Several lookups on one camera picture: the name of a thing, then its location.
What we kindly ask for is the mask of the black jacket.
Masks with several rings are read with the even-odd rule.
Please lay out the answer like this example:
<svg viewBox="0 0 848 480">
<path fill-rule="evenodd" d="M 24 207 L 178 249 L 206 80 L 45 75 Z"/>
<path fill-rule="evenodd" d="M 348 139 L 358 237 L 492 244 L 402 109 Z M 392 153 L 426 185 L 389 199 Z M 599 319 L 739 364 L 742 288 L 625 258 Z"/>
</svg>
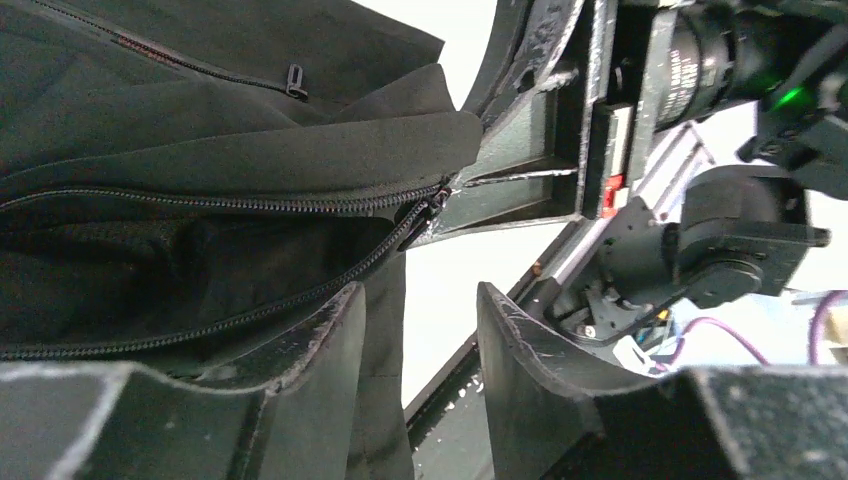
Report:
<svg viewBox="0 0 848 480">
<path fill-rule="evenodd" d="M 1 366 L 198 381 L 359 283 L 345 474 L 410 479 L 406 250 L 473 164 L 441 42 L 351 1 L 1 5 Z"/>
</svg>

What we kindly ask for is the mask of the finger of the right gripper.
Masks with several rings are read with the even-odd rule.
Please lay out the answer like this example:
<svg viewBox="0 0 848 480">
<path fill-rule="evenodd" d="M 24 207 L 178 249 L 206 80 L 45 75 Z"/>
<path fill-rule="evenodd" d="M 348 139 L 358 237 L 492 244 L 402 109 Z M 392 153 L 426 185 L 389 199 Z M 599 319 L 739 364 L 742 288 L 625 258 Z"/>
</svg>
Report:
<svg viewBox="0 0 848 480">
<path fill-rule="evenodd" d="M 519 48 L 533 4 L 529 0 L 496 2 L 486 50 L 463 111 L 480 120 L 498 120 L 525 100 L 531 83 L 522 81 L 524 58 Z"/>
<path fill-rule="evenodd" d="M 531 89 L 498 120 L 481 120 L 477 160 L 453 178 L 418 246 L 581 214 L 579 20 L 587 1 L 533 2 L 519 48 Z"/>
</svg>

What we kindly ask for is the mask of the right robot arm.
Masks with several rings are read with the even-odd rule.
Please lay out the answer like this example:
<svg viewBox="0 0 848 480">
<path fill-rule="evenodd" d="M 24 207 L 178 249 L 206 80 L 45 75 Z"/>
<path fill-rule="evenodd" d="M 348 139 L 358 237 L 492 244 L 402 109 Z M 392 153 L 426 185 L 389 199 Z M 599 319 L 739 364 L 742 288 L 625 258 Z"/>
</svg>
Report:
<svg viewBox="0 0 848 480">
<path fill-rule="evenodd" d="M 778 295 L 847 196 L 843 1 L 501 1 L 484 137 L 421 244 L 569 219 L 514 299 L 578 344 Z"/>
</svg>

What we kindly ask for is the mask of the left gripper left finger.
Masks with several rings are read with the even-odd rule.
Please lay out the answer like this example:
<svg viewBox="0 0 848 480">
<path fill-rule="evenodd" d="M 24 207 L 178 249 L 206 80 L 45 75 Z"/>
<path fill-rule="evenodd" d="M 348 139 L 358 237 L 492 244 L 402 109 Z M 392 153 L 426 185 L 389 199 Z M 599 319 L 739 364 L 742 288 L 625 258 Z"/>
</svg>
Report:
<svg viewBox="0 0 848 480">
<path fill-rule="evenodd" d="M 352 283 L 198 381 L 132 362 L 5 362 L 5 479 L 340 479 L 366 323 Z"/>
</svg>

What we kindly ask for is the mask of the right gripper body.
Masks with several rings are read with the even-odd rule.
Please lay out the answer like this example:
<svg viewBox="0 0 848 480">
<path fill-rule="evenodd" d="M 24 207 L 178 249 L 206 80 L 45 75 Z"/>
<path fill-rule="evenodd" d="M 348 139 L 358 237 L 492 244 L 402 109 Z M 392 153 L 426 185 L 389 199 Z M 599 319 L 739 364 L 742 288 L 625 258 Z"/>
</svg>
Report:
<svg viewBox="0 0 848 480">
<path fill-rule="evenodd" d="M 587 1 L 579 20 L 579 211 L 611 215 L 644 175 L 678 9 Z"/>
</svg>

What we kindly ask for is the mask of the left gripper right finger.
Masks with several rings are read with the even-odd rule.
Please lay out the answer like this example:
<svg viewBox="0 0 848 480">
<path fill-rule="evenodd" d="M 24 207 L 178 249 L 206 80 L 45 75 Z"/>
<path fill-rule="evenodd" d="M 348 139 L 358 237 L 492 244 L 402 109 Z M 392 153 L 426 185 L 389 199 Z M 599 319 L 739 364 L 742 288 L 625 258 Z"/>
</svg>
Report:
<svg viewBox="0 0 848 480">
<path fill-rule="evenodd" d="M 478 342 L 499 479 L 843 479 L 843 367 L 651 378 L 529 317 L 489 283 Z"/>
</svg>

